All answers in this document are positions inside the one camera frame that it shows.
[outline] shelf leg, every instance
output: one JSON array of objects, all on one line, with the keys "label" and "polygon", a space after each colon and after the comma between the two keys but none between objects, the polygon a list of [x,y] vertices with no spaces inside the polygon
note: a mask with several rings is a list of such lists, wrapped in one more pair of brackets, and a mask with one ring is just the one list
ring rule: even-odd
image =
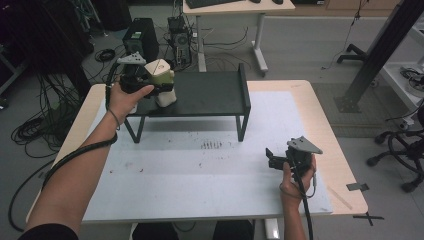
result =
[{"label": "shelf leg", "polygon": [[130,133],[131,138],[133,139],[134,143],[140,143],[141,133],[143,132],[143,127],[144,127],[144,119],[145,119],[145,117],[140,118],[140,123],[138,125],[138,130],[137,130],[137,136],[134,134],[134,130],[132,129],[128,120],[125,119],[125,121],[124,121],[124,124],[127,127],[128,132]]},{"label": "shelf leg", "polygon": [[240,124],[240,116],[236,116],[236,124],[237,124],[237,134],[238,141],[243,142],[244,134],[246,133],[247,122],[249,121],[250,108],[246,110],[246,113],[243,116],[243,125]]}]

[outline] black box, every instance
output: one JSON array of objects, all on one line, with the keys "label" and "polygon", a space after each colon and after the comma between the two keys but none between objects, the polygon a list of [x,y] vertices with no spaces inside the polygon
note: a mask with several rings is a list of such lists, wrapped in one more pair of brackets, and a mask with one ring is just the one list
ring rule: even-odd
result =
[{"label": "black box", "polygon": [[148,63],[158,57],[159,43],[151,18],[135,18],[122,41],[127,54],[139,52]]},{"label": "black box", "polygon": [[183,16],[169,17],[168,28],[169,31],[173,34],[184,32],[185,22]]}]

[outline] forearm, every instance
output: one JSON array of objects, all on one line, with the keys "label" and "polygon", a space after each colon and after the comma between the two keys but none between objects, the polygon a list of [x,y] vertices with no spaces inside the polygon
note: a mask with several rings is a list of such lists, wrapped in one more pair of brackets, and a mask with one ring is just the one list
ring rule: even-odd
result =
[{"label": "forearm", "polygon": [[306,240],[299,210],[284,207],[284,240]]},{"label": "forearm", "polygon": [[[117,123],[108,112],[81,145],[112,139]],[[110,146],[84,153],[62,166],[41,192],[27,229],[43,223],[64,224],[78,233],[88,203],[100,179]]]}]

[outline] black shelf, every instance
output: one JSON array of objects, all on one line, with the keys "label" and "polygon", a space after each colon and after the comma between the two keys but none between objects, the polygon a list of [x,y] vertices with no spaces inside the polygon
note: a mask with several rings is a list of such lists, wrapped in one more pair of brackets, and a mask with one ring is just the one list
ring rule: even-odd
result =
[{"label": "black shelf", "polygon": [[238,140],[243,141],[251,108],[243,64],[234,72],[176,73],[174,89],[177,101],[168,107],[159,107],[153,98],[139,102],[136,113],[128,116],[140,117],[137,136],[125,120],[135,143],[140,142],[145,117],[235,116]]}]

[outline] bracelet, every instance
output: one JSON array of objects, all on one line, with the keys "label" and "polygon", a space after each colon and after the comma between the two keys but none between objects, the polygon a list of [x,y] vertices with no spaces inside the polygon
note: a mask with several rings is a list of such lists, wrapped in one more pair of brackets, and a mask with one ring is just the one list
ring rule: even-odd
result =
[{"label": "bracelet", "polygon": [[118,118],[116,117],[115,113],[113,113],[113,112],[112,112],[112,110],[110,110],[110,109],[108,109],[108,111],[109,111],[110,113],[112,113],[113,118],[115,118],[115,121],[116,121],[116,123],[118,124],[118,127],[117,127],[116,129],[117,129],[117,130],[120,130],[120,129],[121,129],[121,124],[119,124],[119,120],[118,120]]}]

